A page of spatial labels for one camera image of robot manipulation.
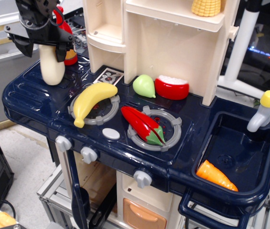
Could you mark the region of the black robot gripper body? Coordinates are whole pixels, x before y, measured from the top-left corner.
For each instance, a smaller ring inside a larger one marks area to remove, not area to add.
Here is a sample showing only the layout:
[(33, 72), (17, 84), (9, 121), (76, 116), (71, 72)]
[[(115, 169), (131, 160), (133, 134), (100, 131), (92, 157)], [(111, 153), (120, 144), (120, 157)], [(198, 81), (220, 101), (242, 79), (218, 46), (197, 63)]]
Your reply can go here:
[(53, 18), (55, 11), (63, 16), (58, 9), (59, 0), (17, 0), (15, 3), (19, 22), (4, 27), (10, 40), (14, 43), (73, 47), (73, 35), (61, 29), (62, 23)]

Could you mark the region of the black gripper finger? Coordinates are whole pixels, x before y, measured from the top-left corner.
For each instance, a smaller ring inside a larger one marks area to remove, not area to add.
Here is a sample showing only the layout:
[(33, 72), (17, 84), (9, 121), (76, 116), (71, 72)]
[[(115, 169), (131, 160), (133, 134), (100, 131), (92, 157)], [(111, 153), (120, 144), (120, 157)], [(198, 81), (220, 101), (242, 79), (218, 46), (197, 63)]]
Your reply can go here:
[(56, 45), (56, 59), (58, 62), (64, 62), (65, 60), (69, 60), (69, 52), (72, 49), (72, 43), (71, 42), (61, 42), (58, 45)]
[(29, 41), (27, 38), (23, 38), (20, 36), (14, 36), (13, 37), (13, 42), (15, 43), (16, 47), (19, 49), (19, 51), (27, 56), (27, 57), (32, 57), (32, 52), (33, 52), (33, 46), (34, 43)]

